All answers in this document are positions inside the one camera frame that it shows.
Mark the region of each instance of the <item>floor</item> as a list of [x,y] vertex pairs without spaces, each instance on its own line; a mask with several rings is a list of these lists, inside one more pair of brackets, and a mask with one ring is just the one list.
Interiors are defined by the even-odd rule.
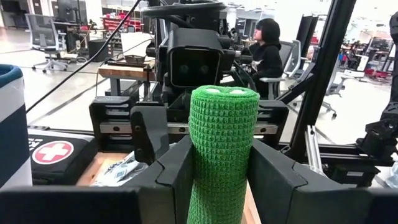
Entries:
[[[25,78],[25,101],[30,107],[40,97],[69,76],[78,65],[70,65],[68,71],[53,71],[43,74],[40,69],[32,71],[31,66],[45,60],[42,52],[29,50],[29,33],[22,30],[0,29],[1,63],[20,66]],[[51,128],[92,130],[88,106],[95,97],[96,69],[99,63],[91,63],[82,72],[71,77],[64,85],[35,107],[27,116],[29,124]],[[109,80],[98,85],[98,95],[104,95]],[[326,96],[325,101],[337,110],[336,119],[332,112],[322,108],[317,121],[318,142],[350,144],[365,135],[365,125],[378,121],[389,101],[390,86],[375,82],[347,80],[345,90],[339,96]],[[292,111],[284,129],[282,141],[290,141],[296,108]]]

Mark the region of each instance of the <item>workbench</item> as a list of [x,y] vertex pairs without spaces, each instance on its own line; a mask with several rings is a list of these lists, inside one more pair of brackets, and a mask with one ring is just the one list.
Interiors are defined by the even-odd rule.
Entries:
[[[119,65],[102,65],[98,68],[98,74],[111,81],[111,95],[119,96],[121,94],[120,79],[127,80],[147,80],[147,72],[144,68],[128,67]],[[156,81],[155,73],[149,72],[149,81]]]
[[[97,175],[102,172],[102,170],[107,169],[111,164],[123,159],[126,156],[127,154],[123,153],[97,153],[96,157],[93,159],[93,162],[91,162],[86,171],[80,177],[77,185],[91,185],[95,181]],[[246,191],[242,224],[261,224],[249,185]]]

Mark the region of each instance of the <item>green textured wrap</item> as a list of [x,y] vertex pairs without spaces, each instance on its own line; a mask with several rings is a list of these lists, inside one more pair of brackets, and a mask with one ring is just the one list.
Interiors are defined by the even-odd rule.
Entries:
[[188,224],[241,223],[259,95],[240,87],[192,92],[189,130],[195,179]]

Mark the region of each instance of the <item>black metal frame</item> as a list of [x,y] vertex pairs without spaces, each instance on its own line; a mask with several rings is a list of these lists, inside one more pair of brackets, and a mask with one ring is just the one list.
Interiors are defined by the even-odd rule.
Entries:
[[320,41],[317,62],[312,69],[313,76],[309,83],[313,84],[304,94],[300,112],[298,113],[290,150],[287,155],[296,161],[302,161],[305,155],[305,128],[314,126],[322,106],[323,97],[336,63],[336,58],[351,19],[356,0],[333,0],[326,19]]

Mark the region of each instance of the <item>gray office chair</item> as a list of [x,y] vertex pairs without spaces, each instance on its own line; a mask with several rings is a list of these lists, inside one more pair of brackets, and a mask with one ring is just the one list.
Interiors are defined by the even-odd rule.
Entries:
[[[292,42],[280,42],[282,47],[279,50],[280,58],[282,59],[282,66],[284,67],[284,74],[291,77],[300,68],[300,41],[293,40]],[[280,95],[279,84],[285,81],[285,78],[260,78],[262,82],[268,83],[268,100],[273,100]]]
[[[335,63],[335,67],[333,69],[333,73],[331,74],[330,77],[330,81],[328,84],[328,88],[326,89],[325,92],[325,96],[331,96],[331,95],[339,95],[341,97],[340,91],[345,89],[344,86],[344,82],[349,79],[349,77],[341,77],[341,81],[339,83],[335,83],[335,79],[336,79],[336,74],[338,71],[338,67],[339,67],[339,61],[337,60]],[[303,100],[298,100],[295,103],[293,103],[293,106],[297,106],[297,103],[302,102]],[[327,103],[325,101],[322,102],[322,106],[324,108],[326,108],[326,111],[332,111],[333,112],[333,116],[332,118],[336,118],[337,117],[337,112],[335,109],[333,109],[333,107],[331,106],[330,103]]]
[[30,47],[33,50],[38,50],[50,55],[50,58],[46,62],[33,65],[32,69],[35,70],[38,65],[45,65],[43,72],[46,73],[47,69],[54,68],[54,65],[56,65],[66,71],[68,65],[56,61],[52,57],[55,55],[59,58],[60,52],[63,51],[64,48],[66,34],[57,32],[51,16],[26,14],[26,21],[30,30]]

